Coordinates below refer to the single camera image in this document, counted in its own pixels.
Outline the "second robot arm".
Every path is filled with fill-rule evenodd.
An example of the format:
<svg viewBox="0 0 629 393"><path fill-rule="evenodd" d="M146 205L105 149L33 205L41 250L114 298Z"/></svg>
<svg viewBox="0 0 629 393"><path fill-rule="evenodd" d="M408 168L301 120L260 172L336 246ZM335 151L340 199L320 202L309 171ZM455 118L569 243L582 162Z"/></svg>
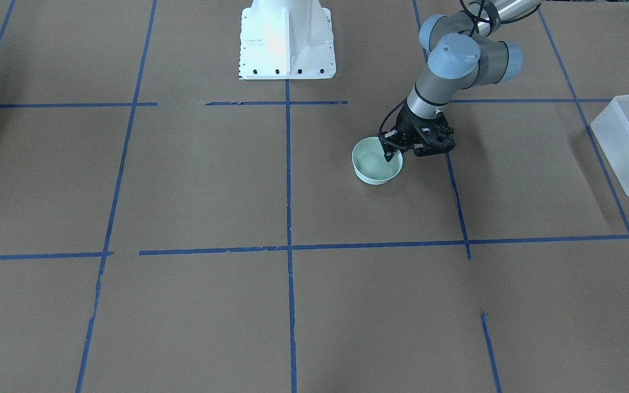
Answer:
<svg viewBox="0 0 629 393"><path fill-rule="evenodd" d="M387 162L407 151L426 157L456 147L446 106L461 90L506 82L519 74L524 59L519 45L492 41L489 35L534 14L540 5L540 1L462 1L454 15L435 14L424 21L419 42L428 52L426 65L409 95L395 107L394 126L378 132Z"/></svg>

